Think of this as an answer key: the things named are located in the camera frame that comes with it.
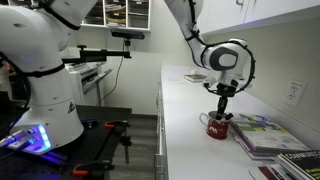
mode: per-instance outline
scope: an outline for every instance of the cabinet door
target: cabinet door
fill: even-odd
[[[249,0],[210,0],[207,32],[244,22]]]
[[[201,33],[207,32],[208,14],[210,11],[211,0],[203,1],[203,8],[198,17],[197,25]]]
[[[252,22],[320,5],[320,0],[250,0],[245,22]]]

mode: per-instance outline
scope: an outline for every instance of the white wall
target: white wall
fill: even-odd
[[[116,90],[106,99],[108,106],[129,107],[135,114],[157,114],[161,64],[193,65],[191,53],[178,25],[163,0],[152,1],[151,33],[143,41],[132,40],[132,59],[125,59]],[[111,36],[109,30],[82,28],[70,44],[85,44],[90,48],[122,50],[122,39]],[[105,69],[113,68],[105,79],[106,93],[115,83],[120,58],[109,58]]]
[[[255,84],[248,92],[320,132],[319,32],[317,18],[215,35],[209,42],[246,39],[257,60]],[[308,84],[298,107],[282,102],[290,79]]]

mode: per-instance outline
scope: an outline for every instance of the mug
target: mug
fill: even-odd
[[[230,120],[224,119],[226,114],[223,115],[222,120],[215,119],[217,112],[216,111],[210,111],[208,114],[201,113],[199,116],[200,121],[202,124],[207,126],[207,134],[215,139],[225,139],[227,138],[228,134],[228,127]],[[204,123],[202,121],[202,117],[205,116],[206,120],[208,121],[208,124]]]

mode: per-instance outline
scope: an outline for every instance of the white countertop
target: white countertop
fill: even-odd
[[[262,162],[252,161],[230,133],[225,140],[206,134],[199,115],[216,110],[219,97],[185,80],[191,69],[164,65],[161,71],[169,179],[252,179],[248,170]]]

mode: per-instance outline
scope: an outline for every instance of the floor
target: floor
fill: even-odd
[[[132,141],[132,146],[129,147],[130,163],[125,163],[124,146],[119,144],[113,159],[115,170],[110,171],[110,180],[153,180],[157,121],[131,118],[129,123],[131,127],[128,128],[128,135]]]

